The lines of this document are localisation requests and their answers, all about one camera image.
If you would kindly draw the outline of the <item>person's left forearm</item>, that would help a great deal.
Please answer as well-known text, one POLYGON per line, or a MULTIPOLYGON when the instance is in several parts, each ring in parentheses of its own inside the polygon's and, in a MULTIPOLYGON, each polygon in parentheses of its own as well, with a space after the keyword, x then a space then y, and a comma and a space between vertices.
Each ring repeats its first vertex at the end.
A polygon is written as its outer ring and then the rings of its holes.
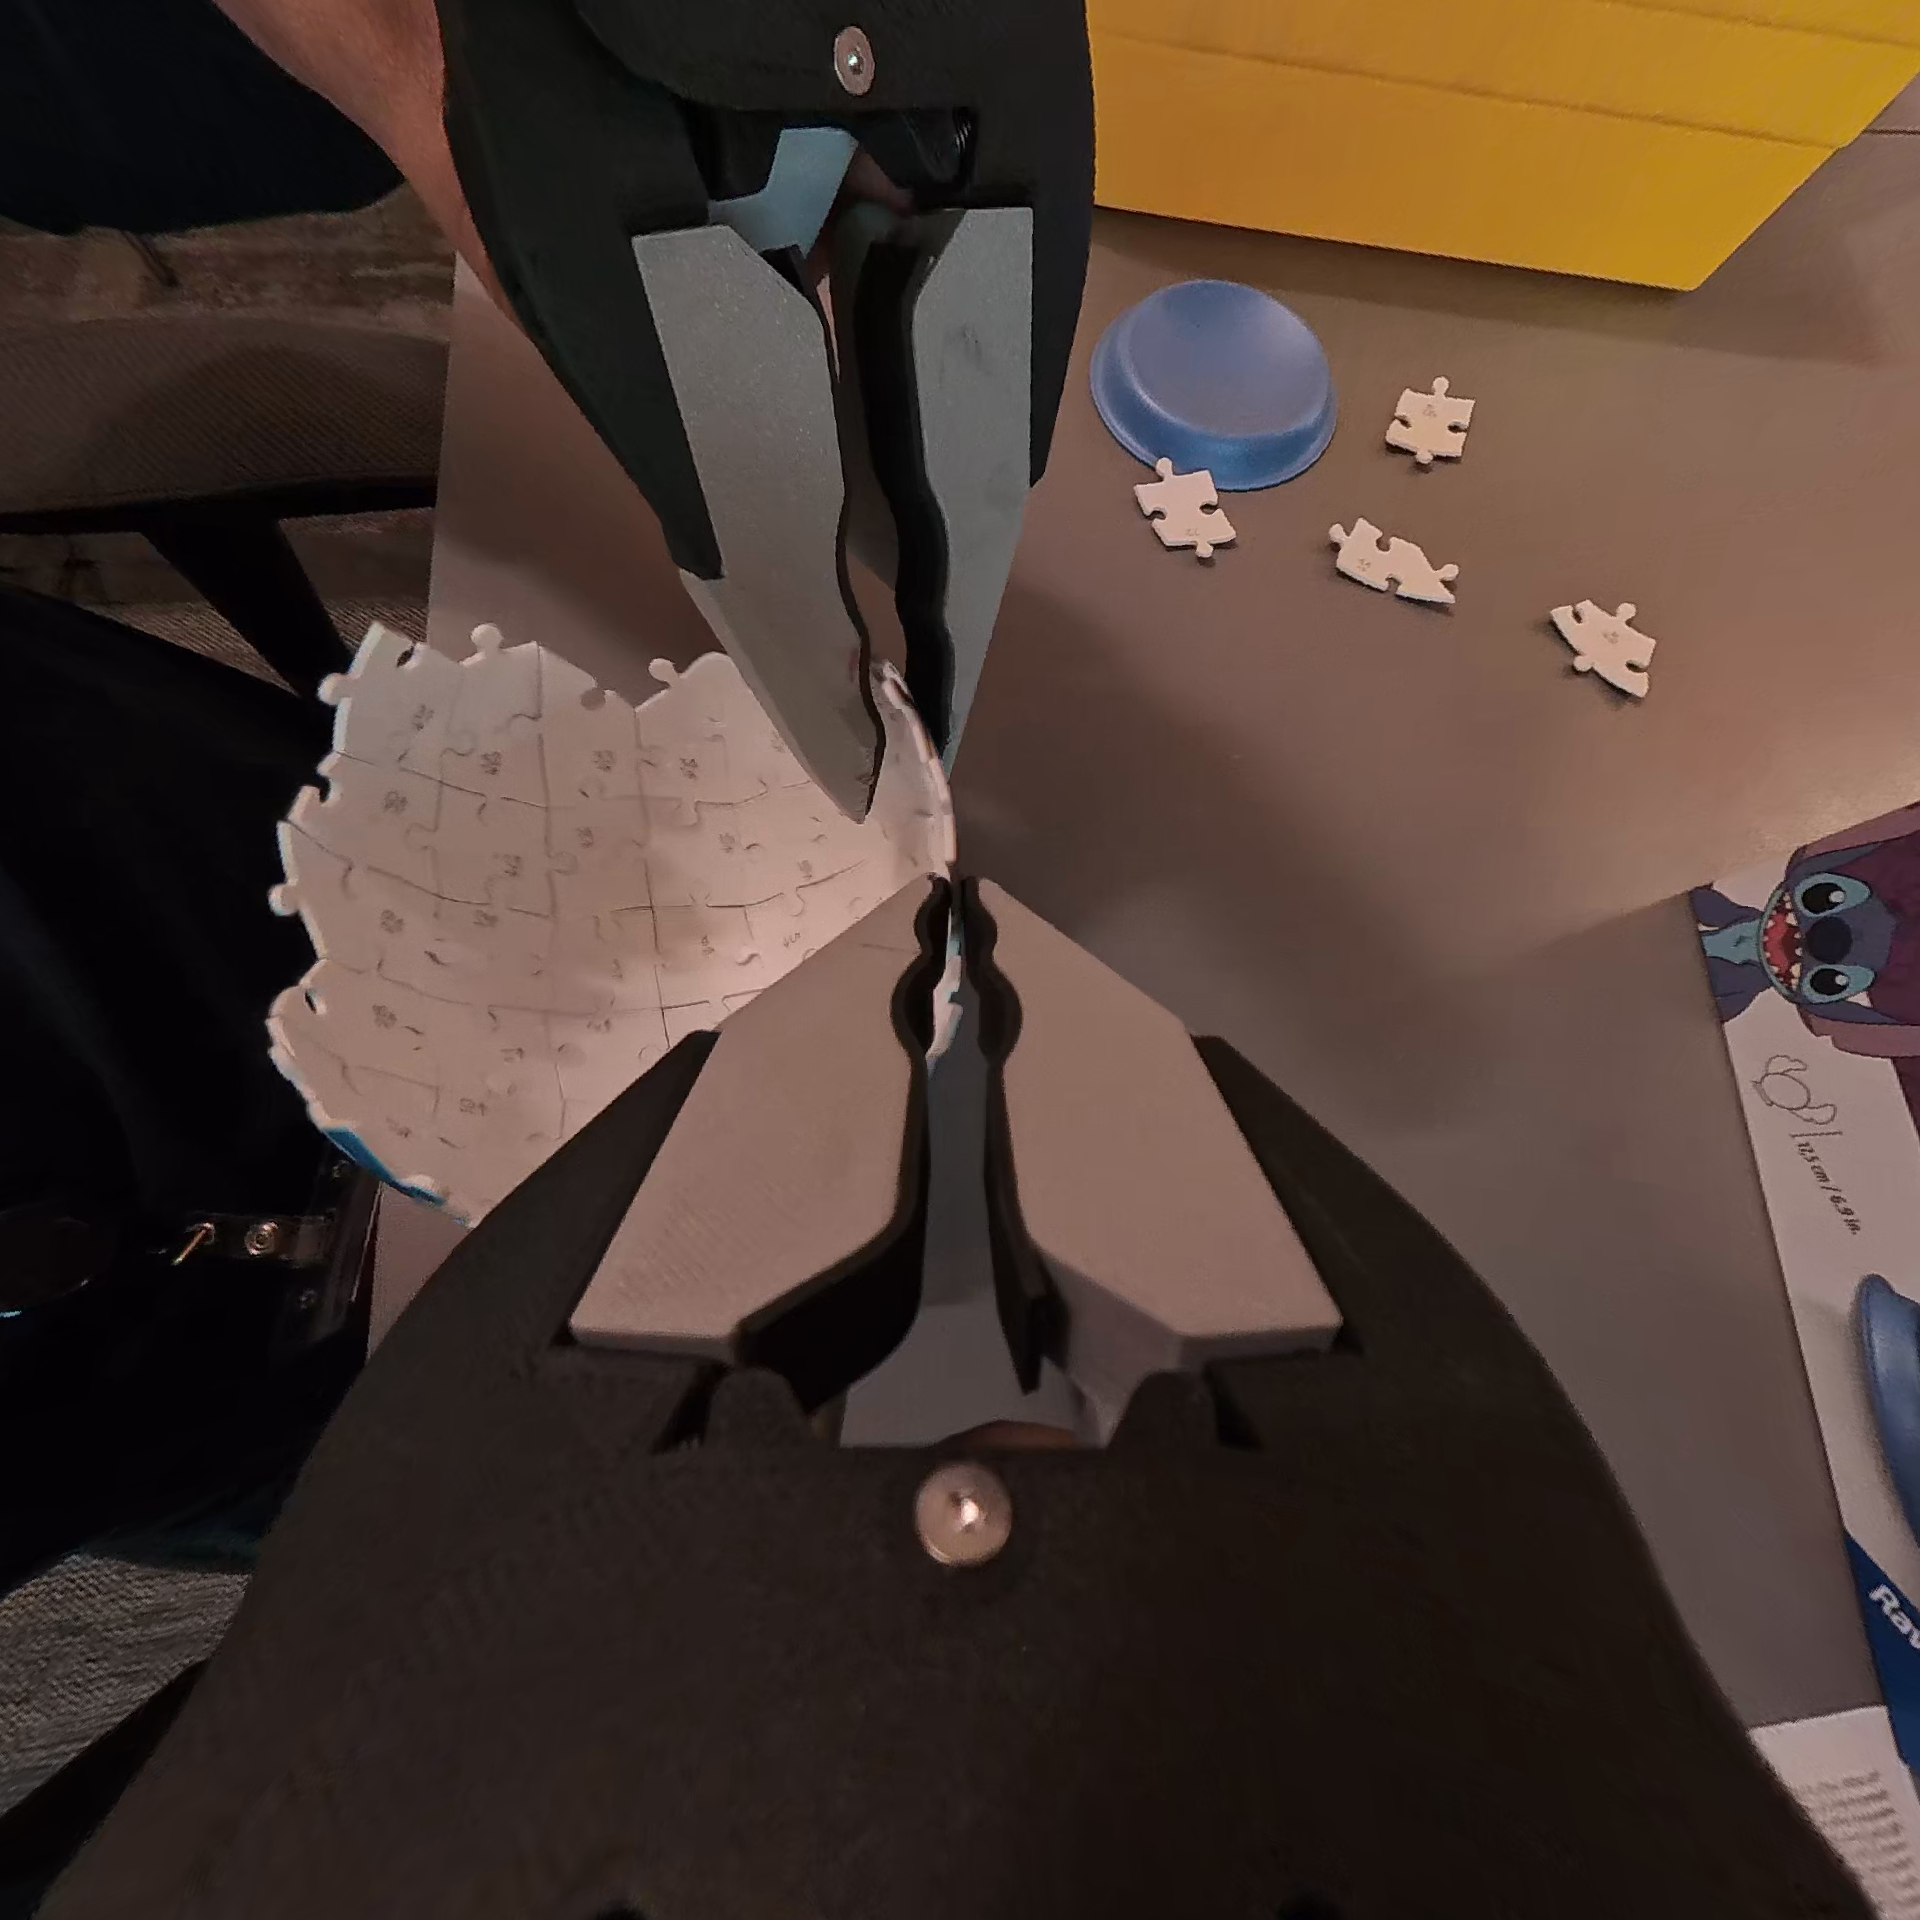
POLYGON ((341 213, 400 172, 207 3, 3 4, 3 216, 127 234, 341 213))

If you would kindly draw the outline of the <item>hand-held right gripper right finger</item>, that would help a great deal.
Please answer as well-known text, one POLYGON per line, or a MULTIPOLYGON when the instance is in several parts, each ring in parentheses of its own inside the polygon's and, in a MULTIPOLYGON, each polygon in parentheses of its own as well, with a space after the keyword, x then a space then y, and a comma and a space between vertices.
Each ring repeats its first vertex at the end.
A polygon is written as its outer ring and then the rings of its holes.
POLYGON ((1052 1364, 1123 1411, 1148 1377, 1323 1352, 1339 1313, 1183 1021, 991 880, 963 919, 1019 1386, 1052 1364))

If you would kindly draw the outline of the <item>yellow plastic bin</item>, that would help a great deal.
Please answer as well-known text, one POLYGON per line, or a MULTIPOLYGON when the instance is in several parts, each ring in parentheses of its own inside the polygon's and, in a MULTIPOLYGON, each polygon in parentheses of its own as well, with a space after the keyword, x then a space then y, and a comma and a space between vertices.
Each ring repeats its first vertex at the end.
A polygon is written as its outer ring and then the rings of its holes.
POLYGON ((1916 3, 1093 3, 1103 209, 1667 291, 1916 77, 1916 3))

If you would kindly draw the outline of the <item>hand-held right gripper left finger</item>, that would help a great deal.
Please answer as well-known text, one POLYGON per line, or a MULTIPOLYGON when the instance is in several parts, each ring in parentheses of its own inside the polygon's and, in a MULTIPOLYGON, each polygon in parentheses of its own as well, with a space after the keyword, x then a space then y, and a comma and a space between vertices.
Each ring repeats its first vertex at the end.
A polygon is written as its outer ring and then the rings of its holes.
POLYGON ((804 1408, 900 1345, 950 905, 949 880, 908 883, 721 1021, 568 1316, 576 1345, 759 1368, 804 1408))

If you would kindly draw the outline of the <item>black furniture legs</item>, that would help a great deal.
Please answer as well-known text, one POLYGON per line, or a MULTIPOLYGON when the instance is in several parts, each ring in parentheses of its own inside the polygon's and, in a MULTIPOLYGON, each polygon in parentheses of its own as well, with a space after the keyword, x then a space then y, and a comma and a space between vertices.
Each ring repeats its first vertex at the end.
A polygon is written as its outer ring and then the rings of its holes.
POLYGON ((9 538, 143 538, 267 667, 313 696, 345 667, 350 647, 281 523, 429 509, 436 498, 439 480, 432 475, 325 477, 223 495, 4 509, 3 530, 9 538))

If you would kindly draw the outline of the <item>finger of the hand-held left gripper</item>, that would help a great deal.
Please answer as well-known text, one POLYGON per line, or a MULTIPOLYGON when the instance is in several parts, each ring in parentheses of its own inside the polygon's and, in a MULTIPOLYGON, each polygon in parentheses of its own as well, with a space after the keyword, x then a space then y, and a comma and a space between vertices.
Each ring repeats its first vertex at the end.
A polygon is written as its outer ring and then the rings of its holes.
POLYGON ((633 239, 717 572, 687 594, 785 747, 863 821, 883 759, 870 645, 845 578, 831 344, 804 255, 709 224, 633 239))
POLYGON ((958 754, 1022 532, 1030 471, 1032 216, 941 209, 857 267, 857 384, 895 530, 904 684, 958 754))

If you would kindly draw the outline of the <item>printed puzzle box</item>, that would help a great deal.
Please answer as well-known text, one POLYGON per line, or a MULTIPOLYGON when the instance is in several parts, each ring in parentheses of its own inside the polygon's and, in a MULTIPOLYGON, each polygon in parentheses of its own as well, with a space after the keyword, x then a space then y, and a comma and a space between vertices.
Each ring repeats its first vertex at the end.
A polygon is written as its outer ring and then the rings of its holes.
POLYGON ((1862 1629, 1917 1767, 1917 804, 1689 896, 1862 1629))

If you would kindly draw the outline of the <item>blue plastic ball stand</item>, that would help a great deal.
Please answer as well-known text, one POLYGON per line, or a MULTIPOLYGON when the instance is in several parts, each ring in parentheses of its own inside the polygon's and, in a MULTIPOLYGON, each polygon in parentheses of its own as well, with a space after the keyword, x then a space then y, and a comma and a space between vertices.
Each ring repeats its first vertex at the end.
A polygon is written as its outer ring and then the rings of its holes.
POLYGON ((1091 359, 1101 423, 1140 465, 1262 492, 1308 471, 1337 431, 1319 337, 1279 300, 1227 279, 1158 289, 1103 329, 1091 359))

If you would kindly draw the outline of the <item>person's dark trousers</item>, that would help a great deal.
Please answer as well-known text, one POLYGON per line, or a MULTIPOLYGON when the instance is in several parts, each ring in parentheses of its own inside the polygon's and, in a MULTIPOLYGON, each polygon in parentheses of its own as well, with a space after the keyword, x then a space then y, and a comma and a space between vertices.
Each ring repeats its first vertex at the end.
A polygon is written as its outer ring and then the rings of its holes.
POLYGON ((269 1059, 310 963, 269 909, 325 708, 102 616, 3 605, 3 1579, 265 1527, 368 1353, 372 1181, 269 1059), (193 1259, 199 1210, 327 1221, 193 1259))

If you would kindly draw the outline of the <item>person's left hand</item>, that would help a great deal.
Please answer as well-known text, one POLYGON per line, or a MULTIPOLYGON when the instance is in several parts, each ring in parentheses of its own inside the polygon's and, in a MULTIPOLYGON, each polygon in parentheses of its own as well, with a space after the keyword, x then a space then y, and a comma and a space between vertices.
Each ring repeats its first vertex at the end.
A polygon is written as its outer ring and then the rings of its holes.
POLYGON ((436 4, 220 3, 217 9, 385 153, 508 319, 512 304, 493 277, 447 148, 436 4))

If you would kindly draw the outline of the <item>puzzle ball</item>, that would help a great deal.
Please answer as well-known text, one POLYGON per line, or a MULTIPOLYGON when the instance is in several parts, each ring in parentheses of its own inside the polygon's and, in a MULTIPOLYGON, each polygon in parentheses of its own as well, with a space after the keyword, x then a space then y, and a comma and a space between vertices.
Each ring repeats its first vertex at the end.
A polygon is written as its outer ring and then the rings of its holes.
POLYGON ((641 704, 535 643, 467 659, 372 624, 321 684, 319 785, 271 905, 315 965, 269 1012, 310 1120, 473 1225, 685 1035, 956 859, 939 754, 891 665, 854 824, 725 653, 641 704))

